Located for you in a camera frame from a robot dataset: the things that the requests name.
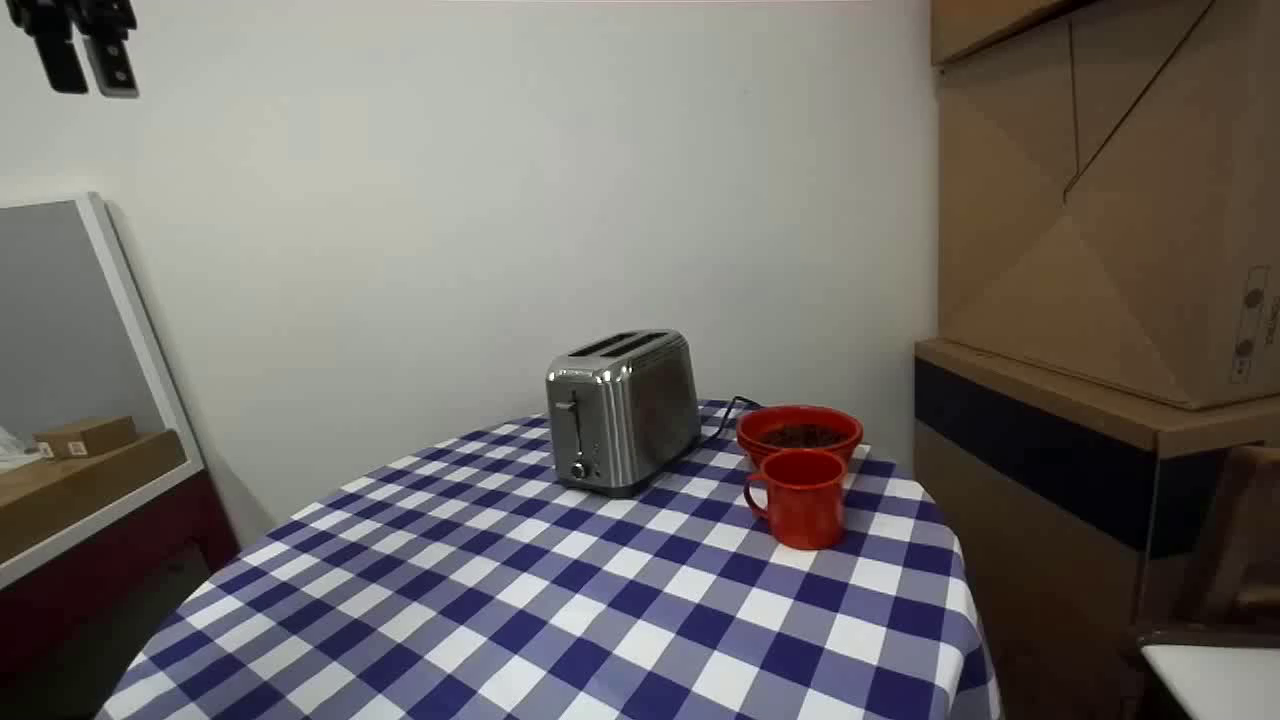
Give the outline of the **wooden cabinet with black stripe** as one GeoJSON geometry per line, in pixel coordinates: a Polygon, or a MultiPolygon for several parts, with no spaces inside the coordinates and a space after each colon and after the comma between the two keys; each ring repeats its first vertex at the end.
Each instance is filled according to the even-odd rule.
{"type": "Polygon", "coordinates": [[[1133,637],[1175,608],[1225,460],[1280,402],[1163,410],[917,344],[917,475],[965,545],[1013,720],[1133,720],[1133,637]]]}

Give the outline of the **red bowl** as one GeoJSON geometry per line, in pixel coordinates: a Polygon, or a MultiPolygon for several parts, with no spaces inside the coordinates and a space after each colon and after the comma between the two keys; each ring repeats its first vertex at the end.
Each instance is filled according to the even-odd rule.
{"type": "Polygon", "coordinates": [[[745,414],[737,419],[737,443],[751,470],[782,448],[825,448],[850,460],[864,443],[864,426],[837,410],[775,404],[745,414]]]}

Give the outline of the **dark red low shelf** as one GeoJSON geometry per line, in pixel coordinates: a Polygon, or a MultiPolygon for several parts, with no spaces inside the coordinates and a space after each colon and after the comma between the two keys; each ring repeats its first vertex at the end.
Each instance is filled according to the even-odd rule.
{"type": "Polygon", "coordinates": [[[0,594],[0,697],[91,716],[186,594],[239,552],[210,473],[145,501],[0,594]]]}

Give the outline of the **blue white checkered tablecloth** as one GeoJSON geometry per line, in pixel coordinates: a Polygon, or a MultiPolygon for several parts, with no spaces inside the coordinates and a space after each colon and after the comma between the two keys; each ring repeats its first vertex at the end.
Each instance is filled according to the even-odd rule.
{"type": "Polygon", "coordinates": [[[504,419],[299,508],[214,574],[105,720],[1000,720],[965,552],[864,452],[850,535],[795,552],[723,430],[645,493],[555,482],[504,419]]]}

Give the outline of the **silver two-slot toaster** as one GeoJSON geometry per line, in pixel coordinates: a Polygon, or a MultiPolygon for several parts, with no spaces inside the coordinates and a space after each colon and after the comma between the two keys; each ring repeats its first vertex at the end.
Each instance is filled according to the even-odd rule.
{"type": "Polygon", "coordinates": [[[689,339],[668,327],[613,331],[552,359],[546,391],[570,490],[633,497],[702,437],[689,339]]]}

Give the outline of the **large cardboard box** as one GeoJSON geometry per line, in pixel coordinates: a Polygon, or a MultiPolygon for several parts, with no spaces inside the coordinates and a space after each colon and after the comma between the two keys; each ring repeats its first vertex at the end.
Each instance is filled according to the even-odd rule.
{"type": "Polygon", "coordinates": [[[942,69],[942,331],[1175,410],[1280,388],[1280,0],[1090,0],[942,69]]]}

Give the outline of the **wooden chair white seat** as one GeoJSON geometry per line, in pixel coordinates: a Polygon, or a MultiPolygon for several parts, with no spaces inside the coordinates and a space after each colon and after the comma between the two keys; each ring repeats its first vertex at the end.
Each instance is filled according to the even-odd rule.
{"type": "Polygon", "coordinates": [[[1280,448],[1225,460],[1174,611],[1133,639],[1141,697],[1128,720],[1280,720],[1280,448]]]}

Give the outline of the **white framed board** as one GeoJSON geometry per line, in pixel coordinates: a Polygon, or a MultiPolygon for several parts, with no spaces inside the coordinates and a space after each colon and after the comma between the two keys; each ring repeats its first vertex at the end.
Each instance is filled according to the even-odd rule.
{"type": "Polygon", "coordinates": [[[0,208],[0,419],[33,440],[74,419],[131,415],[172,434],[180,466],[59,519],[0,564],[0,588],[33,575],[204,470],[186,398],[109,205],[96,194],[0,208]]]}

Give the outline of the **red cup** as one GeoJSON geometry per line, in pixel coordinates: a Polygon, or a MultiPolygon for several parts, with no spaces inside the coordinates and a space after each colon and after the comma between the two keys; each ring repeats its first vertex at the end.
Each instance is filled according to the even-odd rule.
{"type": "Polygon", "coordinates": [[[825,448],[769,452],[745,483],[745,505],[790,548],[833,548],[845,539],[850,466],[825,448]]]}

